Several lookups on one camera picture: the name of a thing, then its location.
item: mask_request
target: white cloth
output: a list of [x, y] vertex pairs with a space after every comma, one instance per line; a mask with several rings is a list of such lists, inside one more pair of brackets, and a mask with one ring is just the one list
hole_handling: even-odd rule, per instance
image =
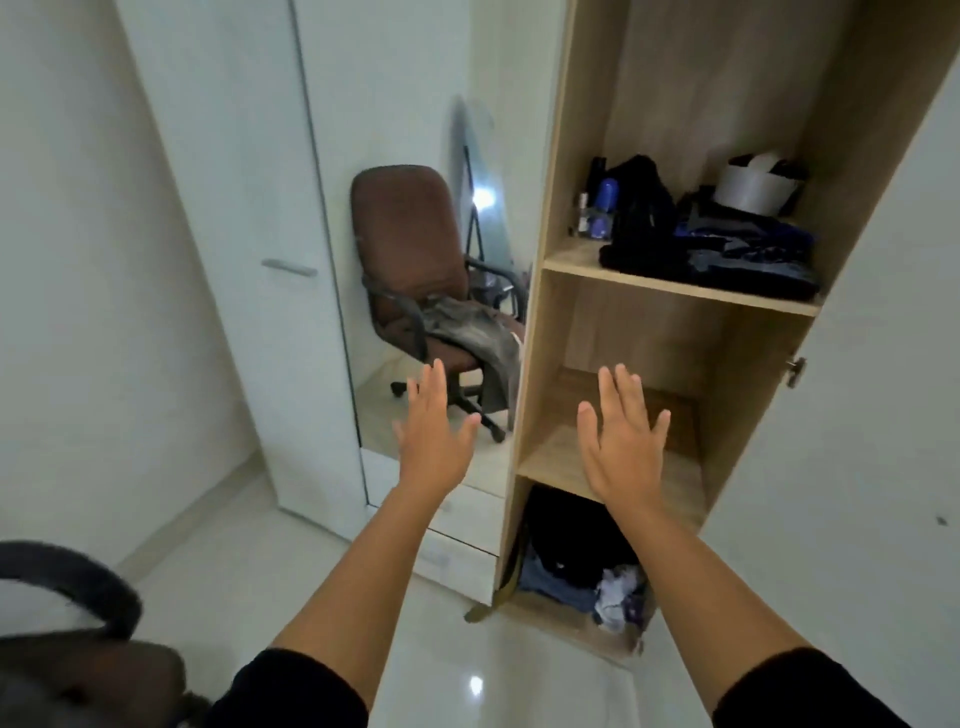
[[597, 603], [594, 610], [600, 618], [600, 626], [608, 632], [620, 634], [627, 627], [623, 603], [636, 591], [640, 583], [637, 567], [604, 569], [603, 580], [597, 586]]

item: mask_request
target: baseboard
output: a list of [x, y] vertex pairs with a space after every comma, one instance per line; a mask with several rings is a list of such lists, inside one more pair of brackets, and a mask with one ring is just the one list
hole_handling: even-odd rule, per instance
[[186, 510], [155, 531], [116, 566], [116, 572], [132, 584], [141, 581], [169, 556], [171, 551], [190, 538], [209, 518], [266, 471], [263, 454], [258, 449]]

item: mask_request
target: wooden wardrobe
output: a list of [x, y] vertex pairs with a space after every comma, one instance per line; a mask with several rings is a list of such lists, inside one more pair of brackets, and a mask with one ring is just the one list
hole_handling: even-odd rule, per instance
[[[776, 391], [801, 387], [811, 324], [924, 120], [960, 43], [960, 4], [888, 0], [569, 0], [497, 564], [512, 571], [534, 483], [585, 498], [577, 403], [600, 366], [669, 407], [670, 509], [698, 531]], [[821, 297], [798, 303], [605, 270], [571, 238], [590, 159], [651, 157], [675, 199], [739, 154], [810, 170], [791, 221], [817, 238]], [[605, 656], [636, 649], [530, 594], [508, 611]]]

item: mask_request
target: bottle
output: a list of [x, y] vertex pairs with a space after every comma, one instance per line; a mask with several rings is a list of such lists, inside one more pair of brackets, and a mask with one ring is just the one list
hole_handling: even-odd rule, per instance
[[577, 195], [577, 222], [573, 229], [576, 237], [587, 237], [590, 229], [590, 216], [587, 208], [588, 194], [581, 192]]
[[597, 189], [596, 203], [590, 212], [589, 236], [594, 240], [610, 240], [613, 232], [613, 209], [619, 186], [616, 180], [607, 177]]
[[596, 205], [597, 192], [600, 189], [600, 182], [607, 176], [607, 158], [594, 157], [590, 161], [590, 171], [587, 174], [587, 204]]

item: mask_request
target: wardrobe door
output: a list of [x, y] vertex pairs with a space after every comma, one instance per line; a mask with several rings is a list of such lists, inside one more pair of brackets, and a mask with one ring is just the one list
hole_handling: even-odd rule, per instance
[[290, 7], [117, 5], [280, 505], [352, 538], [367, 499]]
[[[958, 178], [956, 62], [702, 532], [912, 725], [960, 714]], [[640, 722], [709, 725], [661, 616], [644, 642]]]

